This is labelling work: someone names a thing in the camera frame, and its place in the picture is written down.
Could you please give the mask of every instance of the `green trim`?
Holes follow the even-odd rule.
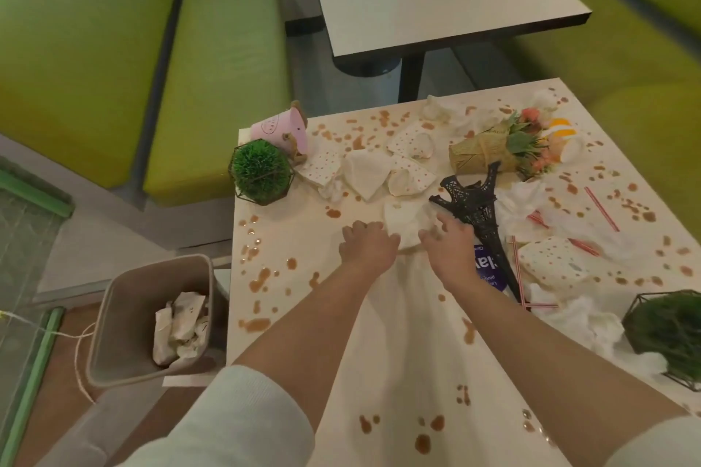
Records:
[[[20,444],[22,443],[22,438],[24,437],[24,431],[27,429],[27,422],[30,419],[34,400],[37,398],[37,393],[39,392],[48,358],[51,356],[53,342],[56,339],[56,335],[53,334],[53,331],[58,330],[61,326],[61,320],[65,312],[66,309],[58,307],[48,313],[48,320],[44,326],[48,332],[43,333],[41,343],[39,344],[39,350],[37,351],[37,357],[31,365],[27,385],[22,392],[22,398],[20,399],[20,404],[15,413],[15,418],[12,421],[7,443],[5,443],[2,455],[0,456],[0,467],[12,467],[15,461],[17,452],[20,449]]]
[[[45,208],[51,213],[68,218],[73,214],[74,206],[60,201],[41,190],[28,185],[24,181],[17,179],[10,173],[0,170],[0,189],[12,192],[15,196],[26,199],[34,205]]]

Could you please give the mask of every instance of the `hand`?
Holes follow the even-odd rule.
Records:
[[[439,214],[443,224],[442,236],[435,236],[424,229],[418,238],[428,251],[428,260],[434,273],[450,293],[478,281],[475,266],[475,233],[472,226],[461,223],[452,216]]]
[[[353,227],[344,227],[344,242],[338,247],[341,263],[368,274],[380,277],[392,267],[399,250],[399,235],[388,236],[382,223],[365,224],[356,221]]]

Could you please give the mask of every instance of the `forearm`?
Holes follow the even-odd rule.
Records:
[[[267,375],[316,432],[360,305],[374,277],[342,265],[236,360]]]
[[[451,290],[574,467],[600,467],[633,437],[686,414],[484,281]]]

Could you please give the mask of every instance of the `person's right hand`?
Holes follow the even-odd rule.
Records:
[[[439,214],[443,224],[442,236],[428,231],[418,232],[418,238],[428,252],[433,271],[450,293],[479,280],[475,266],[475,233],[472,226],[461,223],[450,215]]]

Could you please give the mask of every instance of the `white sleeve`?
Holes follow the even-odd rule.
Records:
[[[304,467],[314,450],[309,420],[264,374],[233,365],[217,374],[171,434],[123,467]]]
[[[701,466],[701,421],[684,416],[656,424],[634,437],[604,467]]]

